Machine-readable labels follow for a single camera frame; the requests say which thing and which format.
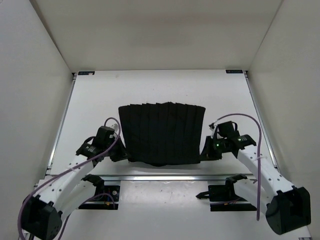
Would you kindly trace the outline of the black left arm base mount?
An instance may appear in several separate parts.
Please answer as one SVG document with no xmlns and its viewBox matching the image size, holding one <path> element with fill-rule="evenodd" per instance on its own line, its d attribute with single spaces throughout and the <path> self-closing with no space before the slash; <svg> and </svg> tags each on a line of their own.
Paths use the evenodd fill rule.
<svg viewBox="0 0 320 240">
<path fill-rule="evenodd" d="M 103 178 L 88 178 L 95 187 L 93 196 L 81 204 L 79 210 L 118 210 L 120 200 L 120 181 L 107 181 Z"/>
</svg>

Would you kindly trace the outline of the black pleated skirt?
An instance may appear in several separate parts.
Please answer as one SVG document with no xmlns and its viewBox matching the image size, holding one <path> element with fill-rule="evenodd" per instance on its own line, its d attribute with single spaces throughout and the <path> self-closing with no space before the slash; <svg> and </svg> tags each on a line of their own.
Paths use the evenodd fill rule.
<svg viewBox="0 0 320 240">
<path fill-rule="evenodd" d="M 173 102 L 120 106 L 129 162 L 155 167 L 199 164 L 205 111 L 203 106 Z"/>
</svg>

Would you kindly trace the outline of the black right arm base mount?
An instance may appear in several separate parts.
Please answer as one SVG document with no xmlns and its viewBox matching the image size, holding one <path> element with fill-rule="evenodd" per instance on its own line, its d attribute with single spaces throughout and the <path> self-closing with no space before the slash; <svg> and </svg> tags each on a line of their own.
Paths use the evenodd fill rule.
<svg viewBox="0 0 320 240">
<path fill-rule="evenodd" d="M 257 210 L 226 185 L 209 185 L 207 191 L 200 192 L 195 197 L 198 200 L 209 200 L 211 212 L 255 212 Z"/>
</svg>

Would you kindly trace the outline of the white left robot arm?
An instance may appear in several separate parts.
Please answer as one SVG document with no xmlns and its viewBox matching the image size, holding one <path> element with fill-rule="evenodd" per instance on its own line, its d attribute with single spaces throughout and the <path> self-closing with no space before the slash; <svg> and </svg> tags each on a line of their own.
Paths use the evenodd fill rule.
<svg viewBox="0 0 320 240">
<path fill-rule="evenodd" d="M 91 171 L 105 158 L 126 159 L 128 154 L 119 137 L 87 139 L 76 151 L 67 168 L 35 188 L 22 202 L 17 219 L 21 240 L 28 232 L 40 240 L 60 239 L 70 214 L 90 199 L 104 195 L 104 181 Z"/>
</svg>

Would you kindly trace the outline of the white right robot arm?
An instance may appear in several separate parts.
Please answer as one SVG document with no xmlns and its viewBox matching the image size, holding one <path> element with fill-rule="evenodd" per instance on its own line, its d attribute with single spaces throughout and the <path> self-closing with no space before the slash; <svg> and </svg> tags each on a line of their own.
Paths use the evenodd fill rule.
<svg viewBox="0 0 320 240">
<path fill-rule="evenodd" d="M 265 215 L 270 228 L 277 235 L 305 227 L 311 223 L 310 193 L 296 187 L 284 178 L 258 152 L 256 142 L 249 135 L 232 138 L 207 136 L 201 153 L 203 157 L 221 159 L 223 153 L 232 153 L 256 177 L 256 182 L 244 174 L 225 179 L 221 189 L 202 192 L 197 198 L 225 196 L 229 200 L 242 198 Z"/>
</svg>

